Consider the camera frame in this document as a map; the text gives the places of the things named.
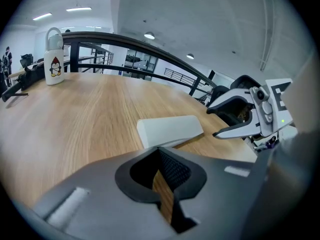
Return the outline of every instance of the metal railing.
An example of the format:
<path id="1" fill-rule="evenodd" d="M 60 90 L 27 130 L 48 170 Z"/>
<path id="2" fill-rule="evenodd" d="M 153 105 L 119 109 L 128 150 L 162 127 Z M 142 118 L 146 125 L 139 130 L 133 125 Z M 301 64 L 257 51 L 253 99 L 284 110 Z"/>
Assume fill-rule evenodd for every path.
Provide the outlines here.
<path id="1" fill-rule="evenodd" d="M 194 85 L 196 80 L 189 77 L 189 76 L 186 76 L 185 74 L 181 74 L 177 71 L 174 71 L 174 70 L 171 70 L 169 68 L 165 68 L 165 71 L 164 71 L 164 75 L 171 78 L 171 79 L 175 79 L 179 82 L 182 82 L 182 83 L 185 83 L 185 84 L 188 84 L 188 85 Z M 199 87 L 202 87 L 204 86 L 203 83 L 199 82 L 198 84 Z"/>
<path id="2" fill-rule="evenodd" d="M 216 87 L 216 85 L 205 75 L 197 71 L 194 67 L 190 66 L 183 60 L 173 56 L 172 54 L 165 52 L 155 46 L 152 46 L 148 43 L 138 41 L 136 39 L 103 32 L 67 32 L 62 34 L 63 42 L 65 44 L 70 44 L 70 71 L 71 72 L 79 72 L 79 68 L 94 68 L 94 72 L 96 69 L 109 69 L 109 70 L 117 70 L 117 71 L 125 71 L 136 73 L 139 75 L 150 76 L 153 78 L 163 79 L 169 82 L 173 82 L 179 85 L 187 86 L 191 88 L 189 95 L 193 95 L 195 90 L 201 91 L 206 94 L 210 94 L 202 89 L 198 88 L 198 84 L 200 81 L 204 81 L 208 85 L 212 87 Z M 169 78 L 163 75 L 158 75 L 151 73 L 150 71 L 138 70 L 134 68 L 127 68 L 122 66 L 114 66 L 107 64 L 79 64 L 79 49 L 83 46 L 83 43 L 91 43 L 91 44 L 106 44 L 118 47 L 124 47 L 127 49 L 132 49 L 135 51 L 139 51 L 150 56 L 154 56 L 158 59 L 169 62 L 196 77 L 196 80 L 192 84 L 176 80 L 174 78 Z"/>

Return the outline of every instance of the ceiling light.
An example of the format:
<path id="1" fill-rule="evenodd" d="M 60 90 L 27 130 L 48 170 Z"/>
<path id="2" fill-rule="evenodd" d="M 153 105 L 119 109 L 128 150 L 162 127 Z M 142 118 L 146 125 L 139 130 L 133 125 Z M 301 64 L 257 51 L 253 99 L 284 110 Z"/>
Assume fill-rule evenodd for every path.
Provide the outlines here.
<path id="1" fill-rule="evenodd" d="M 52 15 L 52 13 L 46 13 L 46 14 L 41 15 L 41 16 L 39 16 L 39 17 L 33 18 L 33 20 L 34 20 L 34 21 L 37 21 L 37 20 L 40 20 L 40 19 L 42 19 L 42 18 L 44 18 L 44 17 L 47 17 L 47 16 L 50 16 L 50 15 Z"/>
<path id="2" fill-rule="evenodd" d="M 82 11 L 82 10 L 91 10 L 91 7 L 78 7 L 78 8 L 66 9 L 67 12 Z"/>
<path id="3" fill-rule="evenodd" d="M 154 33 L 150 32 L 150 31 L 147 32 L 147 33 L 145 33 L 144 36 L 145 36 L 146 38 L 149 38 L 149 39 L 155 39 Z"/>
<path id="4" fill-rule="evenodd" d="M 187 55 L 187 57 L 188 57 L 189 59 L 191 59 L 191 60 L 193 60 L 193 59 L 195 58 L 195 56 L 194 56 L 192 53 L 189 53 L 189 54 Z"/>

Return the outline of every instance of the desk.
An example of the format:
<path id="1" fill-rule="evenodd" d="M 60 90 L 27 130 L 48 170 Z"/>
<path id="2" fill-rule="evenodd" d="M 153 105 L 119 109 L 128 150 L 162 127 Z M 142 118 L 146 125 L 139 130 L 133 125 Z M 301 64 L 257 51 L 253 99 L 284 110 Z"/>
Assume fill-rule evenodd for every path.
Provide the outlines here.
<path id="1" fill-rule="evenodd" d="M 118 75 L 66 73 L 45 80 L 29 96 L 0 101 L 0 180 L 11 198 L 28 206 L 81 167 L 143 149 L 139 119 L 195 115 L 204 134 L 177 146 L 194 154 L 254 162 L 242 139 L 219 140 L 227 125 L 187 93 Z"/>

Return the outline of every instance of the penguin graphic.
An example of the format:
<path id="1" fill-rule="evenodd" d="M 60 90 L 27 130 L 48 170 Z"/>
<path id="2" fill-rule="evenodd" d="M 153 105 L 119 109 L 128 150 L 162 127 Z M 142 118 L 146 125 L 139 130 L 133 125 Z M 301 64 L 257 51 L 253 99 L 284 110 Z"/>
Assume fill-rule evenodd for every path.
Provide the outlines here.
<path id="1" fill-rule="evenodd" d="M 60 76 L 61 75 L 61 66 L 60 62 L 57 59 L 57 57 L 54 57 L 52 63 L 51 63 L 51 68 L 50 68 L 51 76 L 54 78 L 55 76 Z"/>

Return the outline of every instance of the white bottle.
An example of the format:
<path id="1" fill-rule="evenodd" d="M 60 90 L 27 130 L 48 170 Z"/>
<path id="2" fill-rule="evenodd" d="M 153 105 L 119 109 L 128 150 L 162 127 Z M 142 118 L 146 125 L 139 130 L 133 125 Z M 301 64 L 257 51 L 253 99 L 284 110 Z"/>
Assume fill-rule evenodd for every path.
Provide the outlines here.
<path id="1" fill-rule="evenodd" d="M 51 31 L 57 31 L 58 34 L 50 36 Z M 52 27 L 45 35 L 45 53 L 44 53 L 44 75 L 48 86 L 56 85 L 65 80 L 64 69 L 64 40 L 60 30 Z"/>

